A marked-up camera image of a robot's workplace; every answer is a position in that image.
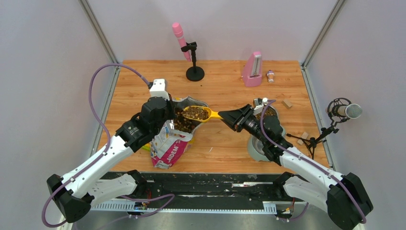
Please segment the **yellow plastic scoop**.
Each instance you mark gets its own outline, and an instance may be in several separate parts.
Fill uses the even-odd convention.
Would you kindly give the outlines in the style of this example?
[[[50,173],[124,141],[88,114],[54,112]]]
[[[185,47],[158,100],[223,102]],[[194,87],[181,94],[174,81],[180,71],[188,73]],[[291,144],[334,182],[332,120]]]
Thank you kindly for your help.
[[[190,120],[206,123],[212,119],[222,119],[218,112],[213,111],[209,107],[191,105],[183,109],[181,114]]]

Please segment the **pet food bag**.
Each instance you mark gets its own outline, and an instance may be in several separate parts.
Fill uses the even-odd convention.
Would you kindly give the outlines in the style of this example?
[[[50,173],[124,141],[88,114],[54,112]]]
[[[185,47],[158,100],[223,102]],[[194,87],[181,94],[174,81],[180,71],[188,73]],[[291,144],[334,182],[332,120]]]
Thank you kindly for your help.
[[[173,103],[176,117],[173,120],[167,120],[159,134],[150,142],[150,157],[156,168],[168,169],[172,167],[191,147],[194,142],[194,134],[202,125],[201,122],[183,117],[181,114],[183,109],[192,105],[208,105],[190,96],[175,98]]]

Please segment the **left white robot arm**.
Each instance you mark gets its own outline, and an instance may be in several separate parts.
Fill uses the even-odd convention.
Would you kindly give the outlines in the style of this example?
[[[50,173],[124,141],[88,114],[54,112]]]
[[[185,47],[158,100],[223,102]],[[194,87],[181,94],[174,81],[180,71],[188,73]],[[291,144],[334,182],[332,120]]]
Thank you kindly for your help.
[[[99,182],[113,166],[151,142],[166,121],[175,118],[171,98],[151,97],[141,111],[116,131],[105,147],[69,173],[51,175],[46,183],[51,194],[46,205],[54,201],[65,218],[74,223],[83,218],[92,207],[110,199],[146,194],[147,181],[137,170]]]

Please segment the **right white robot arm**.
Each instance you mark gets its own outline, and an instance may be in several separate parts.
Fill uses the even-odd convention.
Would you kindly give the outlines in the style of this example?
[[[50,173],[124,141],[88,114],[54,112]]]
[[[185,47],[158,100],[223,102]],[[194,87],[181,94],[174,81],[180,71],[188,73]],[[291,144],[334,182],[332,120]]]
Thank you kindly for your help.
[[[307,157],[283,136],[283,128],[276,116],[256,118],[254,108],[246,106],[218,113],[233,131],[246,130],[263,145],[264,156],[271,162],[294,171],[273,187],[279,200],[289,196],[299,198],[325,211],[342,230],[352,230],[366,223],[373,204],[361,179],[329,169]]]

